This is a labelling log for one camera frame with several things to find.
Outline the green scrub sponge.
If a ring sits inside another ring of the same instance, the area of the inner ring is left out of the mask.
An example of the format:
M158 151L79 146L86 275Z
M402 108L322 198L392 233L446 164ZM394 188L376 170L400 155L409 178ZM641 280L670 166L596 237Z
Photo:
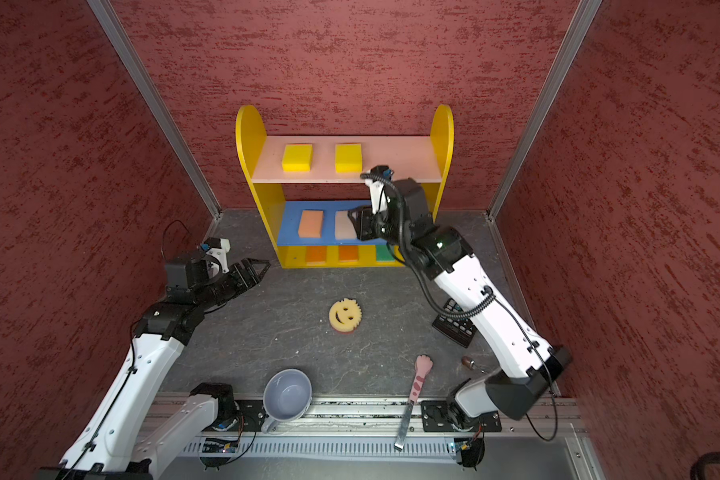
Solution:
M386 245L376 245L375 256L378 263L395 263L394 256L390 253Z

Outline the beige pink sponge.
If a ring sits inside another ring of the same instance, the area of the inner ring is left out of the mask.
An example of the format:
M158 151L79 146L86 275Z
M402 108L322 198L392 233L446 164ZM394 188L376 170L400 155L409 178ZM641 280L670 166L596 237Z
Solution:
M355 241L357 233L347 210L335 213L334 237L337 241Z

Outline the orange sponge yellow base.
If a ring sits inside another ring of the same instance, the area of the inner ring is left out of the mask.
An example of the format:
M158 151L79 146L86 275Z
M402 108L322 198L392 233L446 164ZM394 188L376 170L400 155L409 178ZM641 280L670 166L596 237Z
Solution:
M359 247L357 245L339 245L338 261L341 264L356 264L360 261Z
M305 264L307 266L324 266L327 262L327 247L325 245L307 246Z

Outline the yellow square sponge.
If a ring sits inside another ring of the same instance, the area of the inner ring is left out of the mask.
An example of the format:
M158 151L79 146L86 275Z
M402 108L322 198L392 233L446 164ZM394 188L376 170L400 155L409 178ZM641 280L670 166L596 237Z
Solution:
M287 144L281 166L286 173L310 172L313 158L312 144Z
M362 145L360 143L337 144L335 146L334 160L337 173L362 173Z

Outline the salmon orange sponge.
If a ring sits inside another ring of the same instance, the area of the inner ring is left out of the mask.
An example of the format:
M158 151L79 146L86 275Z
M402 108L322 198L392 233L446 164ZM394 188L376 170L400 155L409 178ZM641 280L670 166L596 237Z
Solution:
M322 210L303 210L298 226L300 239L320 239L324 222Z

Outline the smiley face yellow sponge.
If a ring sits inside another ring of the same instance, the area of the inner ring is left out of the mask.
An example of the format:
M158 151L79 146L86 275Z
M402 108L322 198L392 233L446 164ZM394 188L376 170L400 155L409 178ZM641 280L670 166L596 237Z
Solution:
M362 310L356 300L344 298L331 306L328 318L335 331L349 334L353 333L362 321Z

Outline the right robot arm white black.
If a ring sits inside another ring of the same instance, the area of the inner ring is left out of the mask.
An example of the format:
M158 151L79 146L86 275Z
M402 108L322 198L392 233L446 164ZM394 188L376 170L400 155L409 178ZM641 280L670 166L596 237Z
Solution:
M419 183L393 180L387 168L360 177L371 202L348 214L358 238L397 247L433 310L470 321L498 361L494 372L449 393L451 424L466 429L494 411L513 420L526 417L570 364L570 352L551 345L508 304L454 227L434 222Z

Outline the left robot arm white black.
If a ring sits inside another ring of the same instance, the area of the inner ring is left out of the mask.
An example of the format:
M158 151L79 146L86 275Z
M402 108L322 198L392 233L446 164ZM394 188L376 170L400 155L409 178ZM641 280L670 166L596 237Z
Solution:
M37 479L157 479L203 430L241 430L242 416L228 384L203 382L179 411L140 440L157 393L195 329L212 310L261 283L271 264L244 258L228 264L204 253L165 265L162 300L136 322L123 365L73 445Z

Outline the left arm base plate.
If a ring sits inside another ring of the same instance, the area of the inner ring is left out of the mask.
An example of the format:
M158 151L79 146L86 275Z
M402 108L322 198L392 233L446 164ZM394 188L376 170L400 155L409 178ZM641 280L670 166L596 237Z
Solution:
M217 417L210 428L217 432L260 431L265 417L261 399L222 399L218 401Z

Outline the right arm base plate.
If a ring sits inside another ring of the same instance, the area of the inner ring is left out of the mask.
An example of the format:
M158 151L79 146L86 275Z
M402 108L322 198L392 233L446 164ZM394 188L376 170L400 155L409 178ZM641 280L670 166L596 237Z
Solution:
M445 400L424 400L419 403L422 427L426 433L498 433L502 424L497 411L476 418L453 413Z

